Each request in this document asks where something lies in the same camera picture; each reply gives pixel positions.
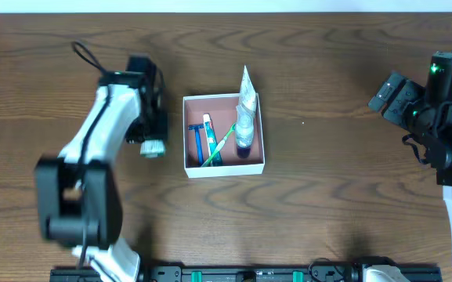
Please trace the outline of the green white soap packet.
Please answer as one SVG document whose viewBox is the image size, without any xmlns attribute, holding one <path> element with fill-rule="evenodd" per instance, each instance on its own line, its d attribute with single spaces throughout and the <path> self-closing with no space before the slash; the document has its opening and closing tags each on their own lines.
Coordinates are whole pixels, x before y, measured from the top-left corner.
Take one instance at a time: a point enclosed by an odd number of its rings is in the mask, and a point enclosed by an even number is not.
<svg viewBox="0 0 452 282">
<path fill-rule="evenodd" d="M 146 140 L 141 144 L 140 155 L 146 158 L 156 158 L 165 155 L 165 142 L 160 139 Z"/>
</svg>

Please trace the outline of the teal toothpaste tube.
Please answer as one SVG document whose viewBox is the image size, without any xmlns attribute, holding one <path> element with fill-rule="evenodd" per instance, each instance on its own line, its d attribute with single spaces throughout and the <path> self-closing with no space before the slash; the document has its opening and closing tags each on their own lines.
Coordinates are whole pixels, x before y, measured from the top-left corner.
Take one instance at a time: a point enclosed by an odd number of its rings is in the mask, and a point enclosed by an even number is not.
<svg viewBox="0 0 452 282">
<path fill-rule="evenodd" d="M 209 156 L 213 155 L 216 147 L 218 146 L 218 142 L 215 136 L 215 130 L 212 124 L 212 119 L 210 114 L 206 113 L 203 114 L 203 122 L 204 122 L 204 129 L 205 129 L 205 135 L 207 138 L 207 144 L 208 144 L 208 152 Z M 220 153 L 217 153 L 210 161 L 209 163 L 211 166 L 221 166 L 222 165 L 222 157 Z"/>
</svg>

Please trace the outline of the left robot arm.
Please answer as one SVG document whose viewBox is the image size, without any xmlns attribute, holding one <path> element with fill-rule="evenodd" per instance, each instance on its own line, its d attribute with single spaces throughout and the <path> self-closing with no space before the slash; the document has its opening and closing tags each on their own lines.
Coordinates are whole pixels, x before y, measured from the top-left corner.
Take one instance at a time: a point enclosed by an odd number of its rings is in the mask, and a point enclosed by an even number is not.
<svg viewBox="0 0 452 282">
<path fill-rule="evenodd" d="M 34 169 L 38 224 L 44 239 L 72 248 L 101 281 L 146 281 L 140 255 L 121 236 L 123 211 L 113 166 L 122 143 L 144 157 L 165 154 L 168 116 L 163 74 L 106 72 L 75 137 Z"/>
</svg>

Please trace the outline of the clear pump bottle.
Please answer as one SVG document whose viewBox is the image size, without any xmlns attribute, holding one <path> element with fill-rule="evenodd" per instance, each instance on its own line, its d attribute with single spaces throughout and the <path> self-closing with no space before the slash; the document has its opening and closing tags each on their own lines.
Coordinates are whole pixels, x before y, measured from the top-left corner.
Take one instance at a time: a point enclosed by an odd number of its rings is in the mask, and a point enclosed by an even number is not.
<svg viewBox="0 0 452 282">
<path fill-rule="evenodd" d="M 254 129 L 254 118 L 251 112 L 242 104 L 239 104 L 237 106 L 237 122 L 235 125 L 235 142 L 239 158 L 247 158 L 250 155 L 255 135 Z"/>
</svg>

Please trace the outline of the blue disposable razor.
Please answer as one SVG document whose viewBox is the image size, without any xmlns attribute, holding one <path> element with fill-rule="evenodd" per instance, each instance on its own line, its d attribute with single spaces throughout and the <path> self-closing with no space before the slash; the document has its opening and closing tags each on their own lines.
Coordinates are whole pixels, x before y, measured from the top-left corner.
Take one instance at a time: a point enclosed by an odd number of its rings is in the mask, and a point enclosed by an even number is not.
<svg viewBox="0 0 452 282">
<path fill-rule="evenodd" d="M 203 150 L 202 150 L 202 145 L 201 145 L 201 135 L 200 135 L 200 130 L 203 128 L 204 128 L 204 126 L 202 124 L 188 126 L 188 129 L 190 131 L 194 131 L 194 134 L 195 134 L 197 157 L 198 157 L 199 165 L 202 165 L 204 163 L 204 156 L 203 156 Z"/>
</svg>

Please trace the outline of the green white toothbrush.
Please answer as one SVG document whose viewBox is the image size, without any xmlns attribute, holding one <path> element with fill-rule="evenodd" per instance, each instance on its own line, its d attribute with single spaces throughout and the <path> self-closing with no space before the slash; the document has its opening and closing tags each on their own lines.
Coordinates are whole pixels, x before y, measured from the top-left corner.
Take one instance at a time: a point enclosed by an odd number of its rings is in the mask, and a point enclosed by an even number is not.
<svg viewBox="0 0 452 282">
<path fill-rule="evenodd" d="M 232 134 L 232 132 L 235 130 L 236 124 L 233 123 L 230 127 L 230 130 L 226 133 L 226 135 L 222 138 L 222 140 L 218 143 L 217 147 L 213 150 L 213 152 L 210 154 L 209 158 L 202 164 L 202 167 L 207 167 L 211 164 L 213 158 L 221 151 L 221 149 L 226 144 L 226 141 Z"/>
</svg>

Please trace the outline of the white floral shampoo tube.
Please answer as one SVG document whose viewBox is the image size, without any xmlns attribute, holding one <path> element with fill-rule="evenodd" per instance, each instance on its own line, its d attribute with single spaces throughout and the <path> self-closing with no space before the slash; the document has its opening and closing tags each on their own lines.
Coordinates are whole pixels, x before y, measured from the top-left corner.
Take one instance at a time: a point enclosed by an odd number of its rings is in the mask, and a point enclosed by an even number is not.
<svg viewBox="0 0 452 282">
<path fill-rule="evenodd" d="M 251 82 L 247 66 L 244 66 L 241 79 L 239 104 L 251 115 L 255 115 L 257 109 L 257 92 Z"/>
</svg>

